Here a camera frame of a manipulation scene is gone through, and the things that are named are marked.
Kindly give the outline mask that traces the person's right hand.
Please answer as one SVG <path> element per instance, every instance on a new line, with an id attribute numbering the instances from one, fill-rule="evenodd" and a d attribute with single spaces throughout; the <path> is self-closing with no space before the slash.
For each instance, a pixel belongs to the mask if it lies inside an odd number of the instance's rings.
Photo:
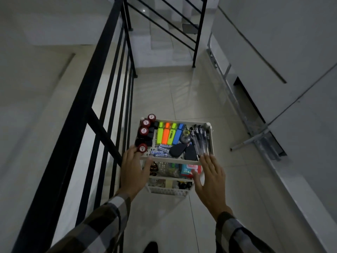
<path id="1" fill-rule="evenodd" d="M 209 170 L 207 166 L 207 154 L 200 157 L 200 162 L 204 172 L 204 183 L 202 193 L 197 193 L 199 199 L 208 209 L 215 221 L 221 213 L 233 214 L 232 209 L 226 203 L 225 182 L 221 177 L 220 164 L 216 157 L 213 161 L 216 170 Z"/>

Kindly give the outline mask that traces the person's left hand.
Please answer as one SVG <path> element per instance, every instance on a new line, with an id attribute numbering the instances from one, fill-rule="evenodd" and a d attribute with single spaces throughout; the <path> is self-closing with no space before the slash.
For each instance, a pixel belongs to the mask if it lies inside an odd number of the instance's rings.
<path id="1" fill-rule="evenodd" d="M 130 201 L 145 187 L 149 177 L 143 177 L 143 167 L 141 166 L 140 157 L 142 153 L 137 152 L 137 148 L 132 145 L 123 154 L 120 169 L 121 187 L 117 194 L 128 195 Z"/>

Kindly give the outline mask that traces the white tiered storage cart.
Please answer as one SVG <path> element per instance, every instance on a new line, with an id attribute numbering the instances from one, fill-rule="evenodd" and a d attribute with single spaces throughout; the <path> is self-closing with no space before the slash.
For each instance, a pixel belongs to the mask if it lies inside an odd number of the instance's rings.
<path id="1" fill-rule="evenodd" d="M 139 121 L 139 126 L 137 129 L 137 132 L 139 128 L 141 127 L 140 122 L 142 119 L 146 119 L 148 117 L 142 117 Z M 190 127 L 194 127 L 195 124 L 198 126 L 201 125 L 207 132 L 210 134 L 210 142 L 211 142 L 211 149 L 212 154 L 214 154 L 213 149 L 213 141 L 212 141 L 212 132 L 213 128 L 211 123 L 209 122 L 190 122 L 190 121 L 175 121 L 175 120 L 162 120 L 156 118 L 156 121 L 154 123 L 151 123 L 151 126 L 149 129 L 149 134 L 145 139 L 138 138 L 136 136 L 135 145 L 137 146 L 140 143 L 146 143 L 148 145 L 148 151 L 144 153 L 144 155 L 141 157 L 141 160 L 143 163 L 145 163 L 145 160 L 147 157 L 152 157 L 153 164 L 151 165 L 151 171 L 150 171 L 150 178 L 146 184 L 146 190 L 149 193 L 152 194 L 160 194 L 160 195 L 169 195 L 169 196 L 178 196 L 178 197 L 186 197 L 189 192 L 194 187 L 193 179 L 187 179 L 180 176 L 180 178 L 173 178 L 173 177 L 162 177 L 157 174 L 158 166 L 157 162 L 166 162 L 166 163 L 177 163 L 177 164 L 186 164 L 186 165 L 200 165 L 200 161 L 188 161 L 184 159 L 184 153 L 179 156 L 178 158 L 171 157 L 171 155 L 168 153 L 167 158 L 159 158 L 154 157 L 151 155 L 151 151 L 159 151 L 158 146 L 156 144 L 157 140 L 157 129 L 159 122 L 163 122 L 164 127 L 165 123 L 177 123 L 177 126 L 179 126 L 180 123 L 183 123 L 187 126 L 188 129 Z"/>

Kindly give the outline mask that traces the person's left forearm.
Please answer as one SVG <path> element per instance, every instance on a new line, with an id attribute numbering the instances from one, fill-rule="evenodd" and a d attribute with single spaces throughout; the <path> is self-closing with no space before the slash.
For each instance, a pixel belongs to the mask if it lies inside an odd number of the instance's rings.
<path id="1" fill-rule="evenodd" d="M 113 253 L 127 226 L 130 207 L 128 194 L 115 195 L 46 253 Z"/>

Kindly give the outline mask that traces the person's right forearm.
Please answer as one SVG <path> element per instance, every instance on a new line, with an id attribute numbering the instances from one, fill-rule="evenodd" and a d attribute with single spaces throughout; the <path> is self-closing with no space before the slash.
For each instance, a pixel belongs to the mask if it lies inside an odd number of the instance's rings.
<path id="1" fill-rule="evenodd" d="M 215 236 L 216 253 L 276 253 L 229 212 L 219 214 Z"/>

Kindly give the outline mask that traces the red cardboard box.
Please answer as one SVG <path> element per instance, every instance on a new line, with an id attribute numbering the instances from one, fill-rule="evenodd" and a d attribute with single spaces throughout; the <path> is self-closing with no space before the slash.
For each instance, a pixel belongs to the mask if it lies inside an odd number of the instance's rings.
<path id="1" fill-rule="evenodd" d="M 192 179 L 193 171 L 196 171 L 198 174 L 201 174 L 202 168 L 200 165 L 181 164 L 180 175 L 183 178 Z"/>

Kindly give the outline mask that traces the clear plastic packet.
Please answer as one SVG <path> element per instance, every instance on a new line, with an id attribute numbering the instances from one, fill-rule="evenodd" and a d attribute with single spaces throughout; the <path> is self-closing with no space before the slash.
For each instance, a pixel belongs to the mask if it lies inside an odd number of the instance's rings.
<path id="1" fill-rule="evenodd" d="M 180 178 L 181 165 L 177 163 L 157 162 L 157 174 L 162 177 Z"/>

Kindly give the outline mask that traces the green highlighter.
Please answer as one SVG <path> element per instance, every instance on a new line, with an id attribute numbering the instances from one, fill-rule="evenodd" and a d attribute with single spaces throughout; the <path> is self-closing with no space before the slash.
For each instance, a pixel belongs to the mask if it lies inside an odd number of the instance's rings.
<path id="1" fill-rule="evenodd" d="M 156 140 L 157 145 L 160 145 L 162 143 L 163 131 L 164 131 L 164 124 L 163 122 L 159 122 L 158 129 L 157 129 L 157 140 Z"/>

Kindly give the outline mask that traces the clear tape dispenser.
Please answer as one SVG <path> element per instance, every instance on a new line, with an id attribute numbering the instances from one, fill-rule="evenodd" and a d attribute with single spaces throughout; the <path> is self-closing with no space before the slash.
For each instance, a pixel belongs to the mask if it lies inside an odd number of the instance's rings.
<path id="1" fill-rule="evenodd" d="M 191 132 L 186 125 L 183 127 L 182 133 L 180 135 L 180 142 L 187 145 L 191 142 Z"/>

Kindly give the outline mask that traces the yellow highlighter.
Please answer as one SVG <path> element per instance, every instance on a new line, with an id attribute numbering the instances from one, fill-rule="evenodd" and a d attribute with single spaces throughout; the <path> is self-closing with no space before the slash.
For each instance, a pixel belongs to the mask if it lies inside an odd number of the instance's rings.
<path id="1" fill-rule="evenodd" d="M 175 137 L 175 133 L 176 133 L 176 130 L 177 130 L 177 123 L 172 123 L 171 124 L 171 128 L 170 128 L 170 131 L 169 131 L 169 136 L 168 136 L 168 140 L 167 140 L 167 144 L 168 145 L 172 145 L 173 144 L 173 140 L 174 140 L 174 137 Z"/>

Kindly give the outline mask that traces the blue highlighter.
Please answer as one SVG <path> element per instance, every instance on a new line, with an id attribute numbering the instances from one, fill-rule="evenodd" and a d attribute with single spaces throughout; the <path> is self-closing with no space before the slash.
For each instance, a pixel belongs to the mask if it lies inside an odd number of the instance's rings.
<path id="1" fill-rule="evenodd" d="M 172 142 L 172 145 L 176 145 L 178 144 L 179 140 L 180 140 L 180 136 L 183 132 L 183 128 L 184 128 L 184 124 L 183 123 L 180 123 L 176 132 L 175 132 L 175 136 L 173 138 L 173 142 Z"/>

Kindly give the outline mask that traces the person's black shoe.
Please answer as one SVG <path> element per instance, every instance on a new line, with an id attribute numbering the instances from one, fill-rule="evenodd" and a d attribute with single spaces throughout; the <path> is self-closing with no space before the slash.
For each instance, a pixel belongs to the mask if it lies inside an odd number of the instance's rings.
<path id="1" fill-rule="evenodd" d="M 158 253 L 158 244 L 157 242 L 151 241 L 145 247 L 143 253 Z"/>

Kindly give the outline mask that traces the black metal landing railing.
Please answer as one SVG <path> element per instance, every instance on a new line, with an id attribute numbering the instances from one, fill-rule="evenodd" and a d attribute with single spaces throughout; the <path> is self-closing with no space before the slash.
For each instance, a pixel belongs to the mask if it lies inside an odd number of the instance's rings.
<path id="1" fill-rule="evenodd" d="M 119 152 L 122 119 L 125 121 L 122 151 L 125 151 L 125 143 L 129 145 L 130 138 L 127 133 L 130 131 L 133 81 L 137 78 L 129 36 L 133 29 L 128 5 L 127 0 L 115 0 L 113 4 L 11 253 L 44 253 L 51 246 L 87 125 L 95 138 L 75 225 L 86 216 L 101 143 L 104 148 L 93 209 L 98 208 L 102 200 L 108 154 L 113 158 L 109 196 L 113 194 L 116 168 L 122 161 Z M 92 105 L 119 16 L 121 31 L 98 117 Z"/>

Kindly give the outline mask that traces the white tiled staircase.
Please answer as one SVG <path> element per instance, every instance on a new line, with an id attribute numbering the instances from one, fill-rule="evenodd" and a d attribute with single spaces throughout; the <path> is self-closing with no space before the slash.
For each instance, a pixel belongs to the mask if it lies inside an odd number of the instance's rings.
<path id="1" fill-rule="evenodd" d="M 219 0 L 208 0 L 197 57 L 206 48 L 218 2 Z M 129 11 L 129 17 L 133 29 L 131 43 L 135 50 L 136 67 L 192 66 L 193 61 L 189 60 L 191 57 L 189 53 L 183 51 L 177 43 L 172 43 L 169 35 L 164 32 L 159 33 L 157 29 L 151 36 L 148 20 L 133 10 Z"/>

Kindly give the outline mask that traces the black metal stair railing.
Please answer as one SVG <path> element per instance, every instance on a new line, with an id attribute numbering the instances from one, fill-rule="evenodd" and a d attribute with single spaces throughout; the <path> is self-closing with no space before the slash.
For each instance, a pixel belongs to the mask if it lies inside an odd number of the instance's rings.
<path id="1" fill-rule="evenodd" d="M 195 68 L 207 3 L 208 0 L 128 0 L 127 6 L 149 21 L 151 36 L 158 29 L 188 52 Z"/>

